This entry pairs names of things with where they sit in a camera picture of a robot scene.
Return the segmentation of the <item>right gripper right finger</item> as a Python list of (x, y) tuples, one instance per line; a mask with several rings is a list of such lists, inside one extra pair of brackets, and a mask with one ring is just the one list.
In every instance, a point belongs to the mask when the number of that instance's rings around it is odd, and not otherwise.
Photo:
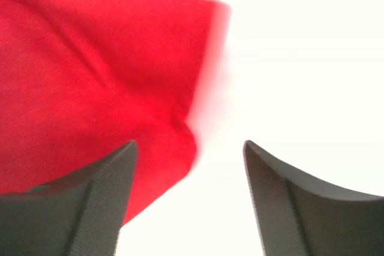
[(254, 142), (244, 161), (265, 255), (383, 255), (383, 197), (343, 188)]

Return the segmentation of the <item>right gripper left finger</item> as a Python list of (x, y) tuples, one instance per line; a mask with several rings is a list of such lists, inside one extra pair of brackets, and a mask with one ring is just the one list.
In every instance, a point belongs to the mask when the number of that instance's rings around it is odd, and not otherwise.
[(1, 195), (1, 255), (114, 255), (136, 168), (130, 141), (29, 191)]

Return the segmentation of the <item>red t shirt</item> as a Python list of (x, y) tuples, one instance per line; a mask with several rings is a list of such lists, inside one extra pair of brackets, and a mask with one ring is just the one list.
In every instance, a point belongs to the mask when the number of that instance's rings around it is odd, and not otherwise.
[(135, 140), (137, 216), (193, 165), (187, 116), (228, 16), (218, 0), (1, 0), (1, 192)]

